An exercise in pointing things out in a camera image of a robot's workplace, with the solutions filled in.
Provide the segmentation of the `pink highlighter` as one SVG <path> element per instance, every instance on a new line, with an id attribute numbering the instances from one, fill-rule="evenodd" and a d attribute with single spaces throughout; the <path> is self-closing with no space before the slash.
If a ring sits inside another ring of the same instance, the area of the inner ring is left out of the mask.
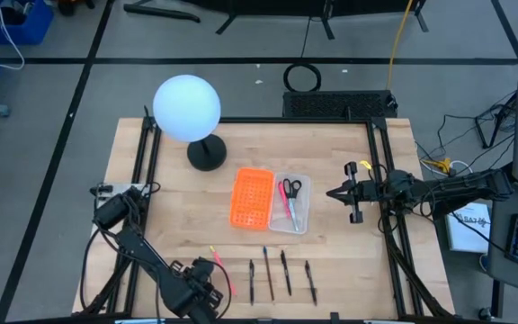
<path id="1" fill-rule="evenodd" d="M 283 185 L 282 181 L 280 181 L 278 183 L 278 191 L 279 191 L 279 194 L 280 194 L 280 197 L 281 197 L 281 200 L 282 200 L 282 205 L 283 205 L 283 209 L 285 211 L 286 217 L 287 217 L 287 219 L 291 220 L 289 202 L 288 202 L 288 198 L 287 198 L 287 195 L 285 193 L 284 185 Z"/>

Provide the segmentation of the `white paper booklet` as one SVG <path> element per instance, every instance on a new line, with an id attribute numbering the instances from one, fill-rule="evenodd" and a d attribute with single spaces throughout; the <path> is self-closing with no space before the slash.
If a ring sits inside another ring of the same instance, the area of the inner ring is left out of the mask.
<path id="1" fill-rule="evenodd" d="M 483 203 L 471 202 L 446 216 L 450 251 L 486 254 L 488 243 L 476 231 L 489 239 L 490 214 Z"/>

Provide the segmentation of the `black scissors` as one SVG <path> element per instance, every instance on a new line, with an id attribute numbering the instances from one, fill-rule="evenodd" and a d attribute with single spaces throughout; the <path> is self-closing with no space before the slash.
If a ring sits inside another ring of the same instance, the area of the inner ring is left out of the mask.
<path id="1" fill-rule="evenodd" d="M 291 181 L 289 178 L 285 178 L 282 182 L 283 191 L 287 198 L 287 204 L 290 211 L 293 227 L 296 231 L 299 231 L 299 224 L 297 221 L 296 212 L 294 209 L 294 201 L 296 200 L 299 190 L 302 186 L 300 180 Z"/>

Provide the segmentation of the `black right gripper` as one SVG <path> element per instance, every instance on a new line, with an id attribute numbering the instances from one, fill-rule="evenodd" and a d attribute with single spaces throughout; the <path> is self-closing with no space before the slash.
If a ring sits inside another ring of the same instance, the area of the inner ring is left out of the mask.
<path id="1" fill-rule="evenodd" d="M 363 223 L 359 202 L 380 202 L 382 199 L 382 193 L 380 192 L 381 184 L 373 180 L 357 181 L 357 166 L 355 162 L 348 162 L 344 166 L 344 173 L 348 180 L 344 181 L 339 187 L 327 191 L 326 195 L 352 208 L 350 214 L 351 223 Z"/>

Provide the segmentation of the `black pen printed lettering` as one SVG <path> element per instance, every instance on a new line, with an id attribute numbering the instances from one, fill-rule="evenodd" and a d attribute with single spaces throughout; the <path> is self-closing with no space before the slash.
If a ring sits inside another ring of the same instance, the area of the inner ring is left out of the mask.
<path id="1" fill-rule="evenodd" d="M 314 282 L 313 282 L 313 276 L 311 273 L 311 268 L 310 268 L 310 264 L 309 264 L 308 260 L 305 261 L 304 267 L 305 267 L 305 271 L 306 271 L 306 276 L 308 278 L 309 290 L 310 290 L 310 294 L 312 297 L 312 301 L 313 301 L 314 305 L 317 306 L 317 290 L 316 290 Z"/>

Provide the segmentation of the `clear plastic supply box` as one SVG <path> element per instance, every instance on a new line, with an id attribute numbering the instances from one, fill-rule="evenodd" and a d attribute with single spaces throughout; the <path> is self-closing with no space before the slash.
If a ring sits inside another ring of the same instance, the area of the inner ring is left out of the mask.
<path id="1" fill-rule="evenodd" d="M 292 220 L 287 219 L 278 191 L 278 183 L 283 181 L 285 178 L 289 178 L 291 181 L 300 180 L 302 183 L 298 196 L 294 201 L 294 209 L 299 224 L 299 231 L 294 229 Z M 274 194 L 272 198 L 272 213 L 268 222 L 269 230 L 296 235 L 302 235 L 308 231 L 311 185 L 311 179 L 307 175 L 283 172 L 275 174 Z"/>

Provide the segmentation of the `black aluminium table frame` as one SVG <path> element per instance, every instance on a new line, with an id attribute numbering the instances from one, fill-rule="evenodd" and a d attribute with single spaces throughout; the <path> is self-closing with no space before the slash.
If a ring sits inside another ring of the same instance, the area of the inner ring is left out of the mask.
<path id="1" fill-rule="evenodd" d="M 383 166 L 421 175 L 411 124 L 389 119 L 384 130 L 368 131 L 363 123 L 292 121 L 283 118 L 225 118 L 217 134 L 225 141 L 226 162 L 200 172 L 186 157 L 186 144 L 163 137 L 152 175 L 156 192 L 147 216 L 148 242 L 166 260 L 191 263 L 219 253 L 237 290 L 219 306 L 224 319 L 395 318 L 414 312 L 406 278 L 394 292 L 388 252 L 375 203 L 362 205 L 363 223 L 353 224 L 350 211 L 326 192 L 345 179 L 344 166 L 377 154 Z M 237 170 L 258 167 L 311 179 L 308 231 L 302 235 L 235 228 L 229 223 L 230 199 Z M 263 260 L 267 247 L 275 301 L 271 301 Z M 289 296 L 280 253 L 290 272 Z M 249 301 L 249 260 L 255 265 L 255 304 Z M 314 305 L 305 271 L 308 260 L 317 290 Z"/>

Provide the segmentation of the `blue plastic bin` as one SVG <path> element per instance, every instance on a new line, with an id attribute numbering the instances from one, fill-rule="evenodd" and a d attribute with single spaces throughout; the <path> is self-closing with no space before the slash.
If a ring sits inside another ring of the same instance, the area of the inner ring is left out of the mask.
<path id="1" fill-rule="evenodd" d="M 5 20 L 4 25 L 15 45 L 37 45 L 42 43 L 53 20 L 53 12 L 44 0 L 14 0 L 21 6 L 28 5 L 30 10 L 22 24 L 11 24 Z M 4 0 L 0 0 L 4 9 Z M 10 45 L 0 25 L 0 45 Z"/>

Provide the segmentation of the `brown pencil blue eraser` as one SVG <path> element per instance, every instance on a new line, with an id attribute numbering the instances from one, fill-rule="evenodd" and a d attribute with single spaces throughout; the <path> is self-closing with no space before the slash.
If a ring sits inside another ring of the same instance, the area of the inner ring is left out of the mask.
<path id="1" fill-rule="evenodd" d="M 271 275 L 271 269 L 270 269 L 270 264 L 269 264 L 268 250 L 267 250 L 266 246 L 263 246 L 263 260 L 264 260 L 265 268 L 266 268 L 266 275 L 267 275 L 267 281 L 268 281 L 271 301 L 274 302 L 275 298 L 274 298 L 274 290 L 273 290 L 273 286 L 272 286 L 272 275 Z"/>

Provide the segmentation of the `pink pencil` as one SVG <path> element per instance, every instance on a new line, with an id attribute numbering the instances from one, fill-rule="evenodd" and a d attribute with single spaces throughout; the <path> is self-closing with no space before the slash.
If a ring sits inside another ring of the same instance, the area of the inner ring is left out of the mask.
<path id="1" fill-rule="evenodd" d="M 210 252 L 211 254 L 213 255 L 214 257 L 214 260 L 215 262 L 217 262 L 220 266 L 222 266 L 226 272 L 227 272 L 227 279 L 229 280 L 229 290 L 230 292 L 233 294 L 233 295 L 237 295 L 237 290 L 235 288 L 235 286 L 233 285 L 233 282 L 228 274 L 228 271 L 227 271 L 227 268 L 223 265 L 223 262 L 220 258 L 220 255 L 219 253 L 217 252 L 217 250 L 213 247 L 213 246 L 210 246 Z"/>

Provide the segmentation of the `orange plastic box lid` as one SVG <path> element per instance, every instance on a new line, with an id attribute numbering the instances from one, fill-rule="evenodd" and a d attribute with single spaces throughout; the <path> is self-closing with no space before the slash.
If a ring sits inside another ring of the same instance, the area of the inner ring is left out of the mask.
<path id="1" fill-rule="evenodd" d="M 267 230 L 272 212 L 274 173 L 241 167 L 231 193 L 229 223 L 246 230 Z"/>

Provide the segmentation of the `yellow power plug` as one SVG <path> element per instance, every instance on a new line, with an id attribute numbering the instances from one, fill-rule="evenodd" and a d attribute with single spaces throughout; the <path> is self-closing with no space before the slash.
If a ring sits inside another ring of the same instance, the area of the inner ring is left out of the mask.
<path id="1" fill-rule="evenodd" d="M 423 159 L 420 163 L 423 167 L 435 174 L 443 176 L 449 176 L 451 174 L 451 160 L 449 158 L 442 160 Z"/>

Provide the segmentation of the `dark desk top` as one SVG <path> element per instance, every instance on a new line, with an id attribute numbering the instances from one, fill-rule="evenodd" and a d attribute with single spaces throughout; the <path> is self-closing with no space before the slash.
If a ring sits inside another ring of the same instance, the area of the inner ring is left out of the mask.
<path id="1" fill-rule="evenodd" d="M 493 202 L 490 239 L 499 248 L 489 247 L 487 273 L 504 284 L 518 288 L 518 263 L 509 259 L 505 254 L 512 217 L 515 214 L 518 214 L 518 186 L 514 188 L 514 193 L 508 200 Z"/>

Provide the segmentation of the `black pen white script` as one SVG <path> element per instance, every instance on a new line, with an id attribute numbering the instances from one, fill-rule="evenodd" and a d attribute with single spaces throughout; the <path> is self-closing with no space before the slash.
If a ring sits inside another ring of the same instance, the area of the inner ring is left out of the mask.
<path id="1" fill-rule="evenodd" d="M 292 289 L 291 289 L 291 284 L 290 284 L 290 272 L 289 272 L 289 268 L 288 268 L 287 258 L 286 258 L 285 252 L 283 250 L 280 253 L 280 257 L 281 257 L 281 263 L 283 266 L 283 272 L 284 272 L 284 276 L 285 276 L 287 292 L 288 292 L 289 296 L 292 296 Z"/>

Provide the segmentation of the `white globe lamp black stand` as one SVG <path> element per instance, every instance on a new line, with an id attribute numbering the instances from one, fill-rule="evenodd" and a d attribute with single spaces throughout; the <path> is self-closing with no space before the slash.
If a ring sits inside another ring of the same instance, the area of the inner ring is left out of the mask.
<path id="1" fill-rule="evenodd" d="M 173 76 L 156 90 L 152 108 L 158 128 L 187 144 L 186 156 L 193 168 L 208 172 L 223 165 L 227 146 L 213 133 L 219 125 L 221 101 L 208 81 L 193 75 Z"/>

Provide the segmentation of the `black vented computer case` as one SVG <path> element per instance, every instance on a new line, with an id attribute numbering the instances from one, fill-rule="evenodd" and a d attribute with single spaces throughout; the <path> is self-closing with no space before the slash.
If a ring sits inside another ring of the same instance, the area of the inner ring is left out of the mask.
<path id="1" fill-rule="evenodd" d="M 291 118 L 397 118 L 398 103 L 388 90 L 286 92 L 284 117 Z"/>

